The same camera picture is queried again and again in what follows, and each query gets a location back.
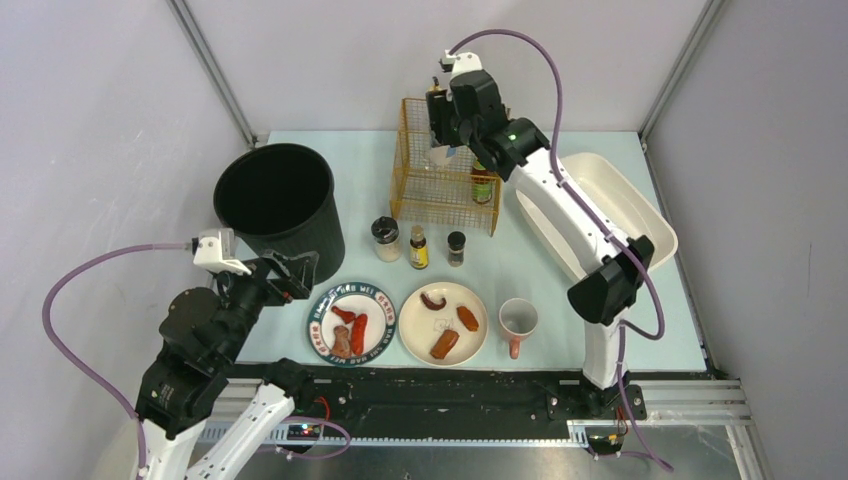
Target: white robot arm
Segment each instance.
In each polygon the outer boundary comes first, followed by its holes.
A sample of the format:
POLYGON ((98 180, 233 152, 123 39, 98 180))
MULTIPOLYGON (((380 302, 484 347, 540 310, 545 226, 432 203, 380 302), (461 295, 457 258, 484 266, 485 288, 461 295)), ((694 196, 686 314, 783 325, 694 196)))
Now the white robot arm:
POLYGON ((145 420, 142 423, 147 438, 147 464, 144 476, 149 480, 230 480, 236 478, 271 430, 294 411, 294 400, 276 385, 259 387, 238 420, 227 430, 206 455, 188 467, 195 443, 206 421, 194 425, 169 440, 165 431, 145 420))
POLYGON ((497 85, 476 54, 445 51, 440 63, 451 72, 451 80, 450 90, 434 88, 427 93, 433 136, 441 144, 468 146, 487 169, 526 195, 590 272, 569 290, 572 306, 585 320, 583 376, 599 396, 615 395, 619 321, 635 301, 641 280, 635 266, 605 238, 564 187, 570 187, 605 222, 610 235, 630 245, 643 264, 650 262, 653 244, 646 237, 629 239, 568 172, 560 171, 562 181, 556 178, 550 170, 547 138, 529 120, 507 118, 497 85))

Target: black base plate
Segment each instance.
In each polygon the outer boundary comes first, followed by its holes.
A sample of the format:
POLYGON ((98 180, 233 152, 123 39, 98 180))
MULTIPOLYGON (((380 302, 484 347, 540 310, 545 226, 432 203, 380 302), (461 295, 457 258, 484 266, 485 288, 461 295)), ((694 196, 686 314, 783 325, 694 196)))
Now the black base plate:
MULTIPOLYGON (((266 367, 236 365, 229 376, 261 378, 266 367)), ((591 416, 578 385, 580 372, 308 368, 315 374, 315 396, 330 406, 331 421, 359 438, 563 439, 567 420, 613 420, 621 401, 616 396, 591 416)), ((641 389, 631 384, 627 394, 636 420, 645 419, 641 389)), ((299 407, 320 416, 323 407, 316 405, 299 407)))

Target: pink cup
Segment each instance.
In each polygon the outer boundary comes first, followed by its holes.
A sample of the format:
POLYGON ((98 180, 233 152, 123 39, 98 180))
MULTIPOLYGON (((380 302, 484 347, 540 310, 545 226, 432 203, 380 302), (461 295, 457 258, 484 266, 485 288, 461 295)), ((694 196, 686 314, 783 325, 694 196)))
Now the pink cup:
POLYGON ((539 324, 539 314, 532 303, 523 298, 511 298, 498 311, 501 336, 509 342, 509 356, 518 358, 521 342, 527 339, 539 324))

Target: spice jar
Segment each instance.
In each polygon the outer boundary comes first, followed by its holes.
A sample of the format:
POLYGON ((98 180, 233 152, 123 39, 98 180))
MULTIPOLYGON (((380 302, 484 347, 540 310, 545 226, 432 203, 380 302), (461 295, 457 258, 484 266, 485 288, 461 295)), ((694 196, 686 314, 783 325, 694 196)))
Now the spice jar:
POLYGON ((448 235, 448 264, 458 267, 465 261, 465 235, 462 232, 451 232, 448 235))
POLYGON ((424 238, 424 228, 421 225, 412 227, 412 237, 409 239, 409 262, 418 270, 427 268, 430 264, 427 255, 427 239, 424 238))
POLYGON ((371 224, 371 235, 376 242, 375 250, 380 260, 394 262, 400 258, 400 230, 392 217, 380 217, 371 224))

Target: white wall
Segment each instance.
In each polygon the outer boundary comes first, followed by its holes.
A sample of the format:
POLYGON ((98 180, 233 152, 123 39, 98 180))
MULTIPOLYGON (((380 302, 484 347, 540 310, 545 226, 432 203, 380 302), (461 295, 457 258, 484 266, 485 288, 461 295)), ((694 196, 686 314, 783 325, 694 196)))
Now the white wall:
POLYGON ((649 139, 708 345, 779 479, 844 478, 848 3, 731 2, 649 139))
MULTIPOLYGON (((124 413, 41 329, 41 302, 95 255, 213 224, 243 146, 161 0, 15 0, 0 16, 0 464, 82 479, 124 413)), ((170 300, 204 277, 186 253, 107 263, 55 305, 71 348, 132 402, 170 300)))
MULTIPOLYGON (((705 0, 312 0, 190 2, 259 131, 393 130, 441 53, 484 28, 523 31, 562 72, 564 129, 636 130, 705 0)), ((469 46, 516 116, 553 125, 553 80, 511 38, 469 46)))

